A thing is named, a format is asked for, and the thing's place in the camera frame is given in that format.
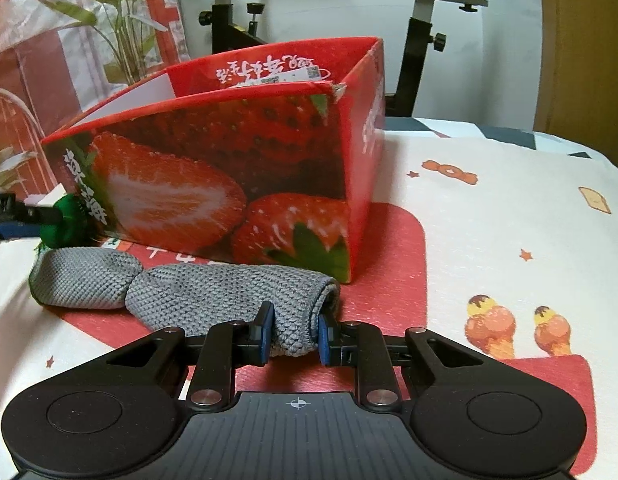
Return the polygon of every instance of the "adjustment knob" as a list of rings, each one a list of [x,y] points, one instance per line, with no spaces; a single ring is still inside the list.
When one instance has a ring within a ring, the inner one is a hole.
[[[265,10],[265,4],[260,2],[251,2],[247,4],[247,14],[262,14]]]
[[[478,9],[473,7],[473,5],[471,4],[464,4],[463,6],[460,6],[459,9],[463,10],[464,12],[478,12]]]
[[[212,17],[213,17],[213,14],[210,10],[203,10],[202,12],[200,12],[200,15],[198,16],[198,23],[202,25],[203,27],[206,25],[211,25]]]
[[[433,49],[438,52],[442,52],[446,46],[446,34],[440,34],[439,32],[436,34],[435,38],[433,38]]]

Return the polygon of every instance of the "strawberry box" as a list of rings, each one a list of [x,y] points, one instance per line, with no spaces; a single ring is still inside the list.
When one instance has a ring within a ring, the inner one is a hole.
[[[171,66],[42,148],[103,236],[347,283],[383,123],[382,41],[304,40]]]

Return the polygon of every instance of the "exercise bike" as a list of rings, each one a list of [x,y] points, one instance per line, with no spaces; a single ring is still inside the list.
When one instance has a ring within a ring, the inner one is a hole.
[[[414,0],[398,85],[395,94],[386,95],[386,115],[389,117],[411,117],[428,46],[432,44],[433,49],[438,52],[444,50],[446,35],[439,32],[434,36],[431,35],[431,17],[436,1],[462,4],[460,10],[465,12],[477,12],[476,7],[488,5],[487,0]],[[257,35],[258,17],[263,14],[264,9],[265,4],[261,2],[247,4],[247,13],[251,15],[247,29],[233,23],[231,0],[215,0],[211,10],[200,12],[200,25],[210,26],[212,30],[213,54],[266,44],[266,41]]]

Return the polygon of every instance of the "crosshair marking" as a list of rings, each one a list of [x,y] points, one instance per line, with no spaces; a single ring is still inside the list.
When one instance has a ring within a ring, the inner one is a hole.
[[[306,400],[302,400],[300,397],[298,397],[297,399],[294,399],[291,402],[288,402],[287,404],[290,404],[296,410],[299,410],[300,408],[305,407],[307,404],[310,404],[310,402],[306,402]]]

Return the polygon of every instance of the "gray towel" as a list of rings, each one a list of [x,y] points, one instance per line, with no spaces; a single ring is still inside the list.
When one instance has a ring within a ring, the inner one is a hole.
[[[68,308],[123,308],[127,289],[142,272],[131,254],[100,247],[41,248],[29,288],[44,305]]]
[[[179,326],[206,334],[220,322],[251,321],[263,301],[275,307],[271,355],[300,356],[316,348],[318,314],[338,307],[340,285],[312,270],[283,266],[172,264],[138,275],[126,307],[153,330]]]

